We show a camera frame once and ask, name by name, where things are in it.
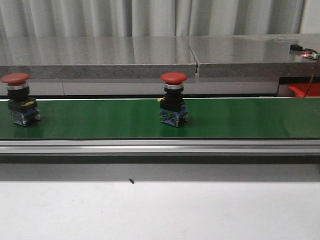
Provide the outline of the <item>red mushroom push button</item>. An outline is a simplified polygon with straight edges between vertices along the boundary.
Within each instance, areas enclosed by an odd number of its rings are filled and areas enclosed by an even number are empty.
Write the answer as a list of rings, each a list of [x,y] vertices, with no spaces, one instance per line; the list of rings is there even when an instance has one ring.
[[[188,120],[188,111],[183,99],[183,82],[187,76],[181,72],[168,72],[160,78],[164,81],[164,97],[159,98],[160,122],[178,128]]]
[[[12,73],[2,77],[1,82],[7,84],[8,109],[11,121],[23,127],[41,120],[37,100],[30,97],[27,73]]]

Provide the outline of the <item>grey stone countertop slab left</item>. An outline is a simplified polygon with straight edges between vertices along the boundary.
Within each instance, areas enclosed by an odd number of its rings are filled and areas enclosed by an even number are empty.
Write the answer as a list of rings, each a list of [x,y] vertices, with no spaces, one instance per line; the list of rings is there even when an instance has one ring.
[[[156,79],[192,77],[197,62],[184,37],[3,37],[0,74],[35,79]]]

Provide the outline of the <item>grey stone countertop slab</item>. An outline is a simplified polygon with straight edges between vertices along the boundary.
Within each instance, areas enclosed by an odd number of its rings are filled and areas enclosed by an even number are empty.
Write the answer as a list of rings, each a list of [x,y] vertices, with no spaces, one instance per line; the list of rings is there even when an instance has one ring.
[[[184,37],[3,37],[0,74],[35,79],[156,79],[192,77],[197,62]]]
[[[200,78],[309,77],[316,61],[291,51],[297,44],[320,49],[320,36],[309,34],[263,34],[190,36]]]

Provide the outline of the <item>green conveyor belt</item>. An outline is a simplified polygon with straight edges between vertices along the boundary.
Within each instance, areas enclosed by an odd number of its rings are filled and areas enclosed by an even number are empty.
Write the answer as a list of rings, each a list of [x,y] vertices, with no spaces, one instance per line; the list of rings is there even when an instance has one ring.
[[[317,139],[320,100],[310,98],[186,99],[181,127],[160,121],[155,99],[39,100],[41,120],[13,124],[0,104],[0,137],[12,139]]]

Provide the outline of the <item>grey stone countertop slab right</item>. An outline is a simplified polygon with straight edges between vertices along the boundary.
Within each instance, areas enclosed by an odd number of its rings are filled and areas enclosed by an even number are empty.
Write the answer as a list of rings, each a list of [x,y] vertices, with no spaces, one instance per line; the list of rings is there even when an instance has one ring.
[[[320,36],[309,34],[263,34],[190,36],[200,78],[309,77],[316,61],[291,51],[297,44],[320,49]]]

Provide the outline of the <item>white cabinet panel under counter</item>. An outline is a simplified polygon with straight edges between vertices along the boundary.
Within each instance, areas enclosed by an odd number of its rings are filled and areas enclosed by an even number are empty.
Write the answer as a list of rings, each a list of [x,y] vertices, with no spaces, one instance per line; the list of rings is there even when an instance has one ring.
[[[275,95],[279,77],[196,77],[184,81],[187,95]],[[159,78],[30,79],[34,96],[162,95]]]

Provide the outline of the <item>red plastic bin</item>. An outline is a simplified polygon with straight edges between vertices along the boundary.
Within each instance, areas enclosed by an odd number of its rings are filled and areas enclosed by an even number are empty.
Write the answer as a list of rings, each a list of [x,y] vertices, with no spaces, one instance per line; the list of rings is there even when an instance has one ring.
[[[320,84],[312,83],[310,88],[308,83],[293,83],[289,85],[289,88],[294,92],[296,98],[303,97],[319,97],[320,96]]]

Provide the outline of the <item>black connector plug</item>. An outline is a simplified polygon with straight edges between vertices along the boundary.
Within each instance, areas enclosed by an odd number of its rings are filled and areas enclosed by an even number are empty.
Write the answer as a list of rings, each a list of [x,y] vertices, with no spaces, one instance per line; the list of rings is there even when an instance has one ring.
[[[304,48],[301,45],[298,44],[291,44],[290,45],[290,50],[291,51],[299,51],[302,52],[304,50]]]

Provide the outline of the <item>small circuit board red LED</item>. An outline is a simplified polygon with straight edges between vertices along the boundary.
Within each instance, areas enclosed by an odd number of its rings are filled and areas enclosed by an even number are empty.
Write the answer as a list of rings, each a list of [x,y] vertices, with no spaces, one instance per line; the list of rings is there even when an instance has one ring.
[[[317,60],[320,58],[320,53],[310,48],[304,49],[304,52],[301,55],[303,58]]]

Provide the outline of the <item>grey curtain backdrop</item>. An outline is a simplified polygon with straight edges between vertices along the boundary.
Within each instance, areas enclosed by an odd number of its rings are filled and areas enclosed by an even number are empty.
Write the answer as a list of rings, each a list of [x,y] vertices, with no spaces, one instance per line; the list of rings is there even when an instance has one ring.
[[[3,0],[2,37],[310,34],[317,0]]]

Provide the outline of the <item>aluminium conveyor side rail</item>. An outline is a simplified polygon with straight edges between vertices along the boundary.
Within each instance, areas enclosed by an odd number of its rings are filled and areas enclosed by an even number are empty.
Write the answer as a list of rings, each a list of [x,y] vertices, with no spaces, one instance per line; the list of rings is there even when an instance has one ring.
[[[318,139],[2,140],[2,156],[318,156]]]

